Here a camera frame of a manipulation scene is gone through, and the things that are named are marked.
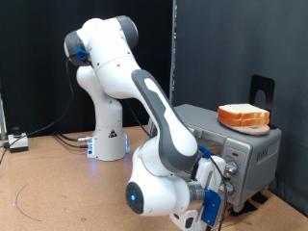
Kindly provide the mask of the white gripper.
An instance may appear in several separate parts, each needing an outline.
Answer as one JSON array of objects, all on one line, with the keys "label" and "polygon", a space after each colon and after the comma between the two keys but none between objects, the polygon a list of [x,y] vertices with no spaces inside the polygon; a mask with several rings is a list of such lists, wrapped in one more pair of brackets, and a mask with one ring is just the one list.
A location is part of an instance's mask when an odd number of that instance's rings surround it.
[{"label": "white gripper", "polygon": [[[225,161],[219,156],[214,156],[211,159],[201,158],[198,162],[195,178],[203,189],[217,193],[225,165]],[[229,174],[223,174],[222,177],[225,181],[230,181],[231,179]]]}]

